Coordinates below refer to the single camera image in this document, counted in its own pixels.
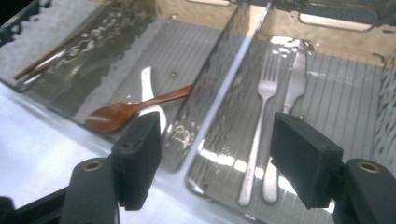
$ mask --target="metal knife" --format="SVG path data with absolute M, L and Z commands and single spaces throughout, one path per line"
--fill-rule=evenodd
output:
M 140 74 L 140 78 L 142 80 L 142 101 L 147 101 L 154 98 L 154 94 L 152 93 L 151 87 L 151 67 L 147 67 L 142 70 Z M 161 125 L 161 133 L 165 131 L 166 128 L 166 116 L 163 112 L 163 109 L 159 105 L 152 105 L 147 107 L 139 112 L 139 116 L 142 116 L 151 112 L 159 112 L 160 113 L 160 125 Z
M 301 40 L 297 48 L 293 70 L 288 83 L 285 102 L 283 104 L 283 113 L 289 114 L 297 98 L 304 94 L 306 81 L 306 50 L 304 41 Z M 271 160 L 272 157 L 270 156 L 262 181 L 262 197 L 268 203 L 275 203 L 278 198 L 279 172 L 271 163 Z

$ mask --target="silver fork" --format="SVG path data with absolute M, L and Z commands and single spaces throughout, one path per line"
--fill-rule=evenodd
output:
M 283 113 L 289 114 L 297 98 L 305 92 L 306 86 L 306 52 L 304 41 L 299 42 L 296 57 L 294 60 L 293 71 L 290 75 L 288 89 L 283 105 Z M 278 197 L 279 172 L 271 163 L 272 157 L 268 159 L 265 169 L 264 179 L 262 180 L 262 197 L 268 203 L 275 203 Z
M 253 188 L 254 174 L 256 171 L 256 160 L 259 151 L 260 136 L 262 135 L 262 118 L 267 100 L 276 93 L 279 77 L 280 57 L 272 51 L 266 53 L 264 65 L 260 76 L 258 94 L 262 98 L 262 110 L 257 121 L 256 132 L 254 133 L 253 143 L 247 161 L 244 181 L 239 194 L 239 204 L 247 206 L 250 203 L 251 191 Z

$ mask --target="wooden spoon handle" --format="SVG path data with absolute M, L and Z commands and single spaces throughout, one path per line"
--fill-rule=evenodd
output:
M 183 87 L 179 90 L 168 92 L 164 95 L 154 97 L 151 100 L 147 100 L 145 102 L 140 102 L 139 104 L 142 105 L 143 107 L 146 107 L 146 106 L 150 106 L 150 105 L 157 105 L 157 104 L 160 104 L 163 102 L 183 98 L 183 97 L 189 95 L 189 93 L 192 89 L 192 86 L 193 85 L 189 85 L 189 86 Z

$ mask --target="cutlery tray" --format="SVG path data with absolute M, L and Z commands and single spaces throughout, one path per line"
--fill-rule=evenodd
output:
M 0 78 L 82 127 L 97 108 L 140 102 L 146 67 L 154 95 L 193 83 L 187 99 L 161 105 L 168 119 L 162 169 L 178 172 L 187 163 L 192 193 L 252 220 L 332 223 L 333 203 L 306 210 L 282 176 L 277 202 L 262 198 L 274 114 L 282 110 L 296 43 L 304 41 L 306 87 L 290 113 L 340 146 L 343 161 L 373 160 L 396 175 L 395 1 L 214 2 L 34 1 L 36 15 L 23 11 L 0 29 Z M 13 79 L 70 36 L 77 38 L 41 75 Z M 265 106 L 251 202 L 240 206 L 268 53 L 280 55 L 279 82 Z M 116 141 L 122 132 L 101 135 Z

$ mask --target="spoon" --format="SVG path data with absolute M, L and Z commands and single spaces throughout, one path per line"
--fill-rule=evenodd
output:
M 122 127 L 133 114 L 141 109 L 183 98 L 190 93 L 191 89 L 192 85 L 186 86 L 137 104 L 115 103 L 108 105 L 93 111 L 85 120 L 85 124 L 100 133 L 113 132 Z

